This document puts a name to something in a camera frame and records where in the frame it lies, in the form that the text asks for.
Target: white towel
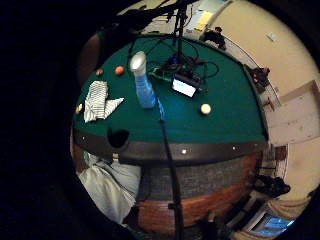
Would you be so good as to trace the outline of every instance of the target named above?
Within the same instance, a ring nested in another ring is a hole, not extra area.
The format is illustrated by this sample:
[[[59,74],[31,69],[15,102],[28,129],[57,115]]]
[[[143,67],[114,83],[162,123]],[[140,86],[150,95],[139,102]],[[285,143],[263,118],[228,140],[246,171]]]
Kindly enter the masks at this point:
[[[106,100],[107,97],[107,82],[94,81],[91,83],[85,100],[84,121],[86,123],[98,118],[106,119],[124,100],[124,98]]]

